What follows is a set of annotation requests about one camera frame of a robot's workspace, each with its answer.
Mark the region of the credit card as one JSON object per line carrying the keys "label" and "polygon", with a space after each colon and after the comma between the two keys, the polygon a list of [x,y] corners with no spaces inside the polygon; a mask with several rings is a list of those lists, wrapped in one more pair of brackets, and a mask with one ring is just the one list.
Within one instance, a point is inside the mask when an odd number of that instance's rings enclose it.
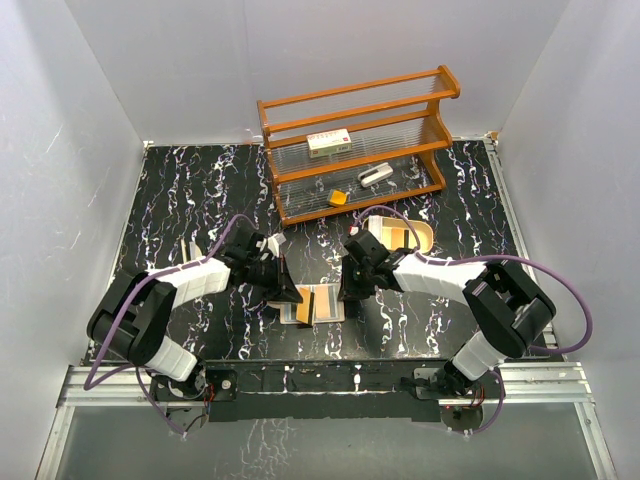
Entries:
{"label": "credit card", "polygon": [[315,294],[311,290],[305,290],[302,297],[303,301],[296,308],[296,321],[306,326],[312,326]]}

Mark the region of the beige oval tray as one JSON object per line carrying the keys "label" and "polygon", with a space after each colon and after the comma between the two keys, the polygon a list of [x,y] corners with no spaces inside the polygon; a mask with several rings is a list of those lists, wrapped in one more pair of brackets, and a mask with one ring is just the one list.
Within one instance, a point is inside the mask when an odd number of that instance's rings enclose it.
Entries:
{"label": "beige oval tray", "polygon": [[420,252],[429,253],[434,245],[431,226],[418,220],[410,220],[409,223],[414,231],[402,219],[371,215],[364,220],[363,228],[369,230],[388,250],[414,249],[420,243]]}

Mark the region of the stack of cards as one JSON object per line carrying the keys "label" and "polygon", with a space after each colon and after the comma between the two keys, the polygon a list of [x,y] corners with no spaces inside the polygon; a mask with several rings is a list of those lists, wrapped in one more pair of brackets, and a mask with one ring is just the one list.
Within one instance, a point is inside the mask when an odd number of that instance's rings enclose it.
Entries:
{"label": "stack of cards", "polygon": [[366,229],[380,242],[383,242],[384,217],[371,215],[365,220]]}

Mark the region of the cream leather card holder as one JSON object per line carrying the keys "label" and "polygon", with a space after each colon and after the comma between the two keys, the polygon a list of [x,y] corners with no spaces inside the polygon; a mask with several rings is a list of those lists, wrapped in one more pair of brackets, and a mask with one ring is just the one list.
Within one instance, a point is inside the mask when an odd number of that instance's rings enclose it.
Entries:
{"label": "cream leather card holder", "polygon": [[[315,294],[313,325],[341,323],[345,320],[344,302],[338,299],[339,284],[302,284],[296,286],[300,294],[311,290]],[[279,304],[280,323],[283,325],[306,326],[296,321],[298,304]]]}

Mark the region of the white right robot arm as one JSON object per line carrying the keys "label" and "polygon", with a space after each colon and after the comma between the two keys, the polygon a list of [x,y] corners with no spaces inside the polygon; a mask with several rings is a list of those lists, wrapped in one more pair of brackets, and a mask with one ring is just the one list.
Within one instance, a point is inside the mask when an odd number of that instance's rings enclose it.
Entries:
{"label": "white right robot arm", "polygon": [[364,300],[377,290],[424,293],[467,306],[479,331],[417,388],[466,397],[482,376],[507,358],[520,358],[556,315],[552,300],[509,259],[455,265],[408,248],[388,250],[370,231],[347,238],[339,298]]}

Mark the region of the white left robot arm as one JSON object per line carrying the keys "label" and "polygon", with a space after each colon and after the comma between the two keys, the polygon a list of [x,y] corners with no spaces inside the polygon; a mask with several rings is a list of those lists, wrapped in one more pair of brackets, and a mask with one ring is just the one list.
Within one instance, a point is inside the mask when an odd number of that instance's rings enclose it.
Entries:
{"label": "white left robot arm", "polygon": [[169,379],[186,399],[200,396],[207,376],[198,358],[166,334],[177,307],[249,284],[269,303],[303,302],[280,246],[283,234],[241,229],[212,255],[160,270],[116,275],[87,325],[88,337],[135,367]]}

